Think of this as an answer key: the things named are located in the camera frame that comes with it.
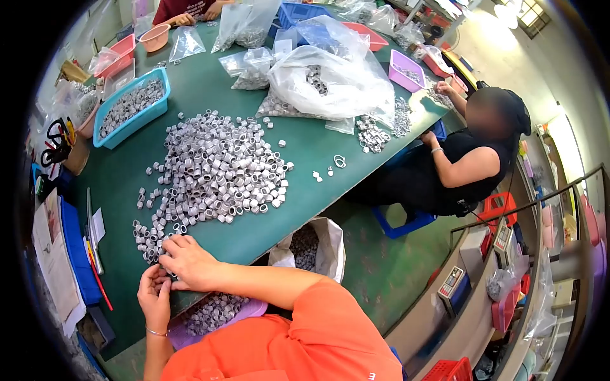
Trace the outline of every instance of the shelf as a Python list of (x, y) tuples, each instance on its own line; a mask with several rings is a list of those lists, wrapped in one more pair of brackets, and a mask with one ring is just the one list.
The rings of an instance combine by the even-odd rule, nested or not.
[[(464, 243), (468, 232), (469, 229), (462, 232), (453, 252), (447, 257), (436, 279), (430, 287), (422, 292), (413, 307), (403, 315), (403, 318), (390, 328), (385, 337), (386, 343), (396, 348), (403, 363), (407, 363), (424, 346), (438, 329), (443, 316), (446, 315), (445, 307), (442, 306), (442, 301), (436, 291), (449, 276), (453, 266), (464, 268), (463, 263), (461, 263), (459, 248)], [(431, 301), (441, 303), (441, 308), (437, 308), (436, 304)]]
[(481, 358), (495, 329), (492, 327), (492, 301), (487, 297), (485, 280), (498, 269), (493, 246), (485, 258), (485, 268), (481, 279), (475, 284), (460, 314), (451, 324), (449, 331), (428, 361), (419, 371), (409, 377), (409, 381), (424, 378), (439, 360), (460, 360), (468, 357), (474, 367)]
[[(538, 226), (542, 226), (542, 214), (540, 212), (540, 204), (536, 205), (536, 209), (538, 212)], [(540, 230), (538, 236), (538, 253), (534, 255), (534, 266), (530, 272), (531, 283), (529, 285), (528, 291), (528, 300), (525, 302), (525, 306), (523, 308), (523, 314), (519, 323), (517, 324), (517, 328), (514, 330), (514, 339), (511, 342), (506, 350), (506, 354), (504, 355), (503, 361), (500, 363), (498, 369), (496, 369), (495, 374), (492, 378), (492, 381), (496, 380), (512, 380), (517, 375), (519, 371), (519, 367), (523, 363), (523, 359), (527, 354), (529, 346), (531, 344), (531, 339), (524, 340), (525, 329), (528, 325), (529, 319), (535, 313), (535, 307), (540, 300), (541, 292), (540, 287), (538, 286), (538, 280), (540, 278), (540, 264), (542, 261), (540, 260), (541, 254), (544, 251), (544, 247), (542, 246), (542, 231)]]

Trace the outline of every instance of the pink container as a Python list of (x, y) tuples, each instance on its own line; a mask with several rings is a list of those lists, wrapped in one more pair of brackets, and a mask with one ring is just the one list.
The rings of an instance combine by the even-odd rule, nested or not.
[(140, 37), (140, 43), (147, 52), (154, 52), (167, 44), (170, 35), (170, 26), (167, 24), (157, 25)]
[(110, 66), (106, 69), (102, 70), (100, 73), (94, 73), (93, 76), (96, 78), (104, 77), (106, 78), (108, 74), (114, 73), (121, 69), (125, 69), (129, 66), (131, 59), (134, 58), (134, 49), (135, 49), (135, 36), (134, 34), (130, 34), (118, 43), (112, 45), (110, 47), (112, 50), (120, 54), (120, 58), (114, 61)]
[(358, 34), (368, 34), (370, 36), (371, 46), (369, 49), (371, 52), (376, 52), (384, 46), (388, 46), (389, 44), (385, 41), (380, 35), (373, 32), (366, 25), (358, 24), (358, 23), (347, 23), (345, 21), (341, 21), (343, 25), (350, 28), (351, 30), (355, 30)]
[[(261, 316), (265, 313), (265, 311), (267, 311), (267, 305), (267, 302), (263, 302), (258, 299), (250, 299), (248, 304), (243, 305), (242, 309), (237, 313), (237, 315), (235, 315), (233, 319), (220, 326), (216, 330), (230, 326), (231, 324), (236, 323), (240, 320), (244, 320), (245, 318)], [(173, 321), (170, 321), (170, 326), (168, 328), (170, 332), (167, 334), (167, 337), (170, 339), (171, 345), (177, 351), (191, 344), (199, 343), (203, 336), (205, 336), (190, 336), (189, 334), (187, 334), (187, 328), (180, 319), (174, 319)]]
[(93, 136), (93, 126), (95, 125), (95, 114), (98, 113), (99, 102), (95, 105), (95, 108), (91, 114), (85, 119), (80, 127), (74, 128), (74, 132), (84, 137), (85, 139), (91, 139)]
[[(417, 73), (420, 76), (419, 82), (405, 76), (403, 73), (399, 72), (397, 68), (403, 68)], [(394, 49), (392, 49), (392, 52), (390, 53), (390, 71), (388, 73), (388, 78), (409, 90), (411, 93), (415, 93), (426, 87), (426, 77), (423, 74), (422, 67), (406, 55)]]

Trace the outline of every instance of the orange shirt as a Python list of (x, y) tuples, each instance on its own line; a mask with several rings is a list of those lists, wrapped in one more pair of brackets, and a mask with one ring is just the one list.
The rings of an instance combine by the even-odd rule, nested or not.
[(399, 381), (402, 366), (350, 293), (318, 282), (293, 321), (248, 318), (177, 351), (161, 381)]

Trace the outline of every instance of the pink bowl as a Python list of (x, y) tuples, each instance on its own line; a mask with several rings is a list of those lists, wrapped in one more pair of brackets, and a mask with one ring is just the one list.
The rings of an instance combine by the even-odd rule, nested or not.
[(147, 52), (154, 52), (167, 44), (169, 35), (170, 26), (168, 24), (157, 25), (140, 37), (140, 43)]

